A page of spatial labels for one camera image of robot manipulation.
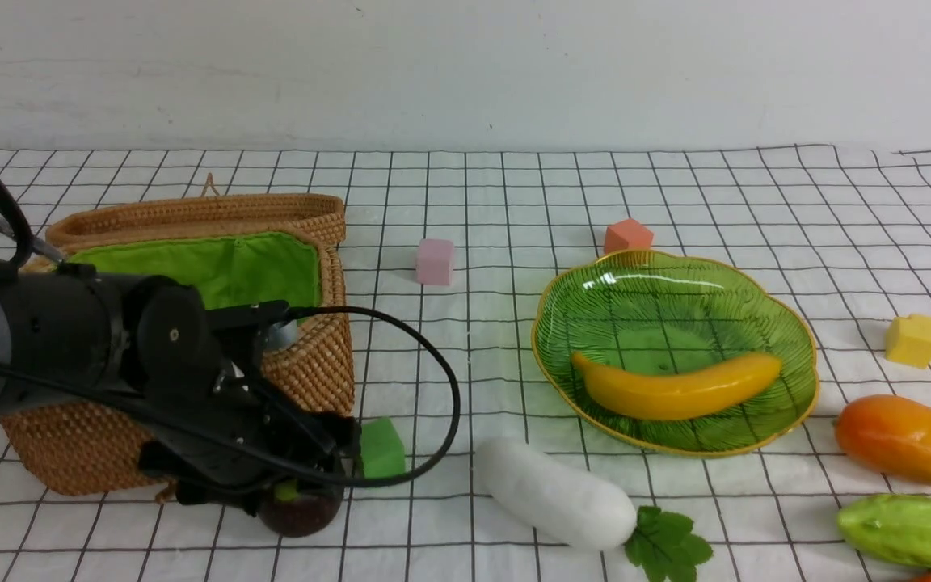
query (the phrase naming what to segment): grid tablecloth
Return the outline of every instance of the grid tablecloth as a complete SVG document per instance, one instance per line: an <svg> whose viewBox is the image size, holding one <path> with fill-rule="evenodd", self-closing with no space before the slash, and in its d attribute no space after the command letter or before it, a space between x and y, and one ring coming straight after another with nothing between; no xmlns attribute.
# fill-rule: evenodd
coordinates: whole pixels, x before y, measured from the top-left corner
<svg viewBox="0 0 931 582"><path fill-rule="evenodd" d="M845 402L895 393L931 406L931 369L880 355L897 314L931 314L931 150L828 145L650 154L306 151L3 151L0 176L33 225L97 206L197 196L208 173L231 192L320 192L347 201L340 247L348 302L413 324L462 380L451 454L417 482L355 490L332 526L279 539L216 505L158 490L61 497L0 429L0 580L644 580L620 551L583 553L502 512L470 475L470 450L507 435L611 479L636 504L687 513L714 545L709 582L902 581L861 559L839 506L919 492L845 459L830 421ZM818 344L819 404L758 453L713 461L642 454L577 420L529 351L540 293L594 260L605 226L637 218L669 253L734 264L802 314ZM456 243L451 287L413 281L423 237ZM11 253L0 237L0 255ZM352 322L358 409L390 416L419 459L448 423L440 370L409 336Z"/></svg>

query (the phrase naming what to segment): wicker basket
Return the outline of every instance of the wicker basket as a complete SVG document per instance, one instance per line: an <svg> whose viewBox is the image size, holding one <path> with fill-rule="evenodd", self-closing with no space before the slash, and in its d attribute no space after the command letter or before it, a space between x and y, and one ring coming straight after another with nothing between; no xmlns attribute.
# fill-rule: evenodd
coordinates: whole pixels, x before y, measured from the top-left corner
<svg viewBox="0 0 931 582"><path fill-rule="evenodd" d="M123 205L67 217L48 229L47 239L72 255L117 244L263 232L285 233L314 247L320 305L344 304L343 269L334 248L343 240L343 202L333 196L201 196ZM26 267L29 272L51 268L42 259ZM298 334L292 347L266 354L263 372L306 410L350 415L354 365L347 315L311 317ZM141 445L150 435L122 413L74 403L3 416L0 423L23 466L56 493L87 495L160 483L137 470Z"/></svg>

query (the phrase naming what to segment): green leaf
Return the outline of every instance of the green leaf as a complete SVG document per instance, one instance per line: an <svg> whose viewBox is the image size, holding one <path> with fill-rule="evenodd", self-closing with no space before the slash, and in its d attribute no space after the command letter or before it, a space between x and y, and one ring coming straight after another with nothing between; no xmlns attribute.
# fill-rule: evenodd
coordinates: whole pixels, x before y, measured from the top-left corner
<svg viewBox="0 0 931 582"><path fill-rule="evenodd" d="M650 582L696 582L696 568L713 557L712 546L692 533L691 518L653 506L638 509L638 523L624 545L627 559Z"/></svg>
<svg viewBox="0 0 931 582"><path fill-rule="evenodd" d="M660 534L664 539L684 539L685 535L690 534L695 523L692 518L683 516L680 513L662 512L660 513L658 526Z"/></svg>
<svg viewBox="0 0 931 582"><path fill-rule="evenodd" d="M714 557L714 549L705 539L699 538L698 535L688 535L680 543L680 548L688 554L688 559L695 566L701 563L708 563Z"/></svg>

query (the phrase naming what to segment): green cube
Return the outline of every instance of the green cube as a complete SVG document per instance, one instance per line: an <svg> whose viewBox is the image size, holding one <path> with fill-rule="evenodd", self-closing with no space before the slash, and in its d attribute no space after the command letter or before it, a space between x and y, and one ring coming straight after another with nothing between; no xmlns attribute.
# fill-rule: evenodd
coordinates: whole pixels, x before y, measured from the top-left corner
<svg viewBox="0 0 931 582"><path fill-rule="evenodd" d="M404 443L390 419L361 426L361 465L366 478L383 479L407 471Z"/></svg>

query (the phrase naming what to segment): dark round fruit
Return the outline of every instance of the dark round fruit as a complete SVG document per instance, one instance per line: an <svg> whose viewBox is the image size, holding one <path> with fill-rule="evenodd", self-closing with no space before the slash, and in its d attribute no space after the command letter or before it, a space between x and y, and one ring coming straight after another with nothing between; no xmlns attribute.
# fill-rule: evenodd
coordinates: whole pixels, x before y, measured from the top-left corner
<svg viewBox="0 0 931 582"><path fill-rule="evenodd" d="M343 475L339 460L331 464L334 474ZM269 489L258 508L261 521L285 538L303 538L322 531L336 517L343 503L343 487L309 485L299 487L294 500L277 500Z"/></svg>

